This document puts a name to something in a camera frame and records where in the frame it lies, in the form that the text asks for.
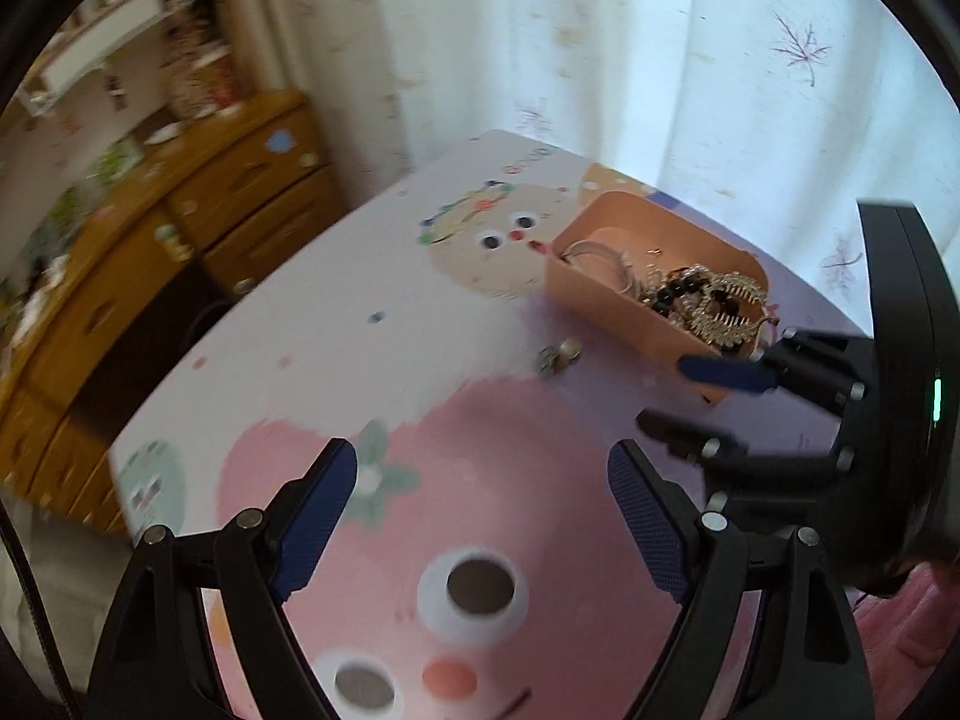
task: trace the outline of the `wooden dresser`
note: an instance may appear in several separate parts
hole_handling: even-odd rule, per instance
[[[116,386],[97,384],[98,370],[116,347],[136,357],[131,329],[155,302],[176,302],[161,296],[181,274],[237,299],[345,213],[299,92],[255,95],[148,154],[85,223],[65,279],[0,379],[0,480],[49,512],[122,533],[106,457],[113,429],[98,428],[109,419],[89,418],[80,396],[125,392],[124,366],[114,364]]]

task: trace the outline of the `pink box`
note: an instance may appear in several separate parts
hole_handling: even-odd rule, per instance
[[[586,240],[623,252],[640,278],[651,264],[663,271],[700,264],[719,274],[737,271],[757,281],[765,292],[769,290],[766,272],[749,252],[732,247],[645,197],[618,190],[599,194],[554,239],[547,257],[546,292],[553,300],[671,368],[685,354],[719,356],[720,352],[674,327],[649,306],[618,293],[618,286],[610,279],[604,282],[602,269],[587,275],[560,259],[571,244]],[[662,253],[651,255],[653,250]],[[763,307],[746,306],[744,316],[760,319]],[[749,355],[754,347],[755,341],[744,343],[740,354]],[[691,386],[712,403],[727,394],[716,386]]]

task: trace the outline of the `black cable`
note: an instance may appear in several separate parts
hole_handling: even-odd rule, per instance
[[[80,720],[83,712],[80,711],[80,703],[73,694],[73,688],[70,686],[70,680],[66,676],[64,661],[56,649],[56,640],[54,632],[50,628],[50,620],[47,619],[47,611],[43,608],[43,599],[40,598],[40,589],[37,587],[37,580],[34,578],[34,572],[30,570],[30,563],[27,562],[27,554],[23,551],[23,544],[20,543],[20,536],[16,534],[13,528],[10,515],[0,500],[0,539],[7,548],[7,554],[13,562],[13,569],[16,570],[16,578],[20,581],[20,587],[23,589],[24,598],[27,600],[27,609],[30,610],[30,618],[34,621],[34,628],[37,629],[37,638],[40,640],[40,648],[43,650],[43,656],[53,675],[56,690],[61,695],[66,707],[66,713],[70,720]]]

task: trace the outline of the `cartoon eye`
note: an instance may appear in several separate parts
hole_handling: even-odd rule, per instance
[[[154,502],[154,498],[160,494],[160,489],[163,487],[163,483],[160,480],[160,477],[155,476],[151,481],[150,485],[147,487],[146,493],[143,494],[143,505],[151,504]]]
[[[436,557],[416,588],[421,620],[452,646],[485,647],[507,640],[526,618],[529,605],[520,571],[484,547]]]
[[[539,224],[539,216],[533,211],[517,211],[515,214],[510,214],[510,221],[517,229],[532,230]]]
[[[483,250],[493,251],[502,247],[507,239],[499,230],[484,230],[482,233],[477,233],[475,240]]]
[[[342,720],[400,720],[400,683],[376,658],[336,650],[313,662],[317,680]]]

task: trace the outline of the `green indicator light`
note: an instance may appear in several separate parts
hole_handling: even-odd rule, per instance
[[[933,380],[933,424],[940,421],[940,380]]]

